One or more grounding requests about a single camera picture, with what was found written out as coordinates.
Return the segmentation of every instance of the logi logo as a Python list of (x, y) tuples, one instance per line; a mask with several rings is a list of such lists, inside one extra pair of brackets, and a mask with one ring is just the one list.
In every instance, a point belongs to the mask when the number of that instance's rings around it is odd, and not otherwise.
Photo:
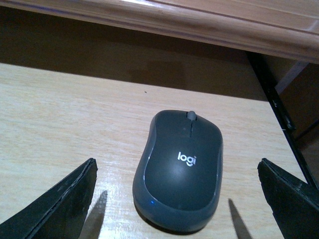
[(186, 162), (186, 164), (191, 167), (196, 163), (196, 156), (194, 157), (187, 157), (186, 155), (182, 154), (181, 152), (178, 153), (178, 160)]

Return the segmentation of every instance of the desk surface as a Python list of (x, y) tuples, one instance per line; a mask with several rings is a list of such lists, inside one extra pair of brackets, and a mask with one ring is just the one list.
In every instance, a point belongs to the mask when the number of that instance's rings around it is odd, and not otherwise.
[[(304, 178), (268, 102), (8, 64), (0, 64), (0, 72), (0, 223), (94, 157), (99, 170), (90, 216), (104, 217), (102, 238), (176, 238), (139, 217), (132, 182), (152, 117), (177, 109), (212, 121), (224, 139), (217, 211), (187, 237), (237, 238), (234, 225), (242, 230), (241, 218), (254, 239), (282, 238), (258, 162), (266, 157)], [(229, 199), (238, 211), (234, 221)], [(93, 210), (101, 201), (106, 207)]]
[(0, 5), (319, 63), (316, 0), (0, 0)]

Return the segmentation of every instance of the scroll wheel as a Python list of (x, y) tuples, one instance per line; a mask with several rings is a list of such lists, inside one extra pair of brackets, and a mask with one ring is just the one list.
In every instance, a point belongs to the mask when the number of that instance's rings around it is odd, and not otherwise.
[(196, 120), (196, 117), (197, 117), (197, 115), (194, 111), (187, 112), (186, 116), (191, 121)]

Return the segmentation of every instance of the computer mouse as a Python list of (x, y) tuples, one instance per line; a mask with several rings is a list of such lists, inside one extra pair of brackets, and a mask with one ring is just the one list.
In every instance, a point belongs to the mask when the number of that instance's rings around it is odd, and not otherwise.
[(217, 208), (222, 167), (216, 125), (193, 111), (161, 111), (152, 119), (134, 176), (135, 206), (160, 228), (198, 231)]

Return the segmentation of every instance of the wooden shelf edge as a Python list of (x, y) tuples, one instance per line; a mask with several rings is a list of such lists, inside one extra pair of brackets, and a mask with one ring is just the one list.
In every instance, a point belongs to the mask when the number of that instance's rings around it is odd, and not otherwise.
[(0, 0), (0, 5), (319, 63), (319, 36), (147, 1)]

